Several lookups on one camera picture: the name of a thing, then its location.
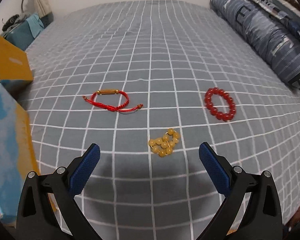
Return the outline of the blue grey patterned pillow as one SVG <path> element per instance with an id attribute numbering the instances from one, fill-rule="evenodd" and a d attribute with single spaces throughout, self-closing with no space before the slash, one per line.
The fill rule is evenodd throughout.
<path id="1" fill-rule="evenodd" d="M 283 24 L 251 0 L 210 0 L 210 7 L 253 47 L 283 83 L 300 90 L 300 41 Z"/>

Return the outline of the grey checked bed sheet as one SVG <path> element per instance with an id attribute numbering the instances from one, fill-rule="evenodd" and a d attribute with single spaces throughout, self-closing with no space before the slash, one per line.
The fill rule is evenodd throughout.
<path id="1" fill-rule="evenodd" d="M 286 223 L 300 206 L 300 93 L 212 10 L 179 1 L 96 5 L 52 22 L 27 48 L 20 96 L 42 173 L 92 143 L 101 158 L 75 198 L 103 239 L 195 239 L 223 201 L 198 148 L 268 170 Z M 85 102 L 119 89 L 133 113 Z"/>

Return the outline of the teal suitcase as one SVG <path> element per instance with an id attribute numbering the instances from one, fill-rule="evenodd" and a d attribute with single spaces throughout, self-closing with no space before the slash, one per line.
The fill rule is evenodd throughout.
<path id="1" fill-rule="evenodd" d="M 44 24 L 37 13 L 23 14 L 5 31 L 4 38 L 25 51 L 43 30 Z"/>

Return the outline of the blue yellow cardboard box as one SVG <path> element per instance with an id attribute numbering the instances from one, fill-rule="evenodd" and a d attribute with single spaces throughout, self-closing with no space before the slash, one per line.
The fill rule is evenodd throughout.
<path id="1" fill-rule="evenodd" d="M 39 173 L 30 118 L 13 97 L 33 81 L 27 54 L 0 36 L 0 222 L 13 224 L 24 181 Z"/>

